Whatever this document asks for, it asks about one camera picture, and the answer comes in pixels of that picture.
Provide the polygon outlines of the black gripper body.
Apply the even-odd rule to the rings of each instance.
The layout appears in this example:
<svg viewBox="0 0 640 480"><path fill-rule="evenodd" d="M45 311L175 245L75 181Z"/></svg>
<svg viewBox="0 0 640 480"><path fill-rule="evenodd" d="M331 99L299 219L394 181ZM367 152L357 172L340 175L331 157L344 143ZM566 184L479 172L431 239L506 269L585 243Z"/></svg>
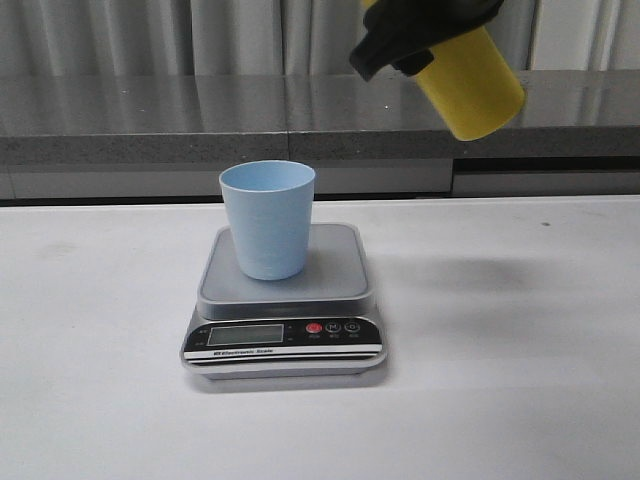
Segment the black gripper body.
<svg viewBox="0 0 640 480"><path fill-rule="evenodd" d="M364 38L349 62L366 81L387 65L414 76L434 61L432 49L494 19L503 2L375 1L367 8Z"/></svg>

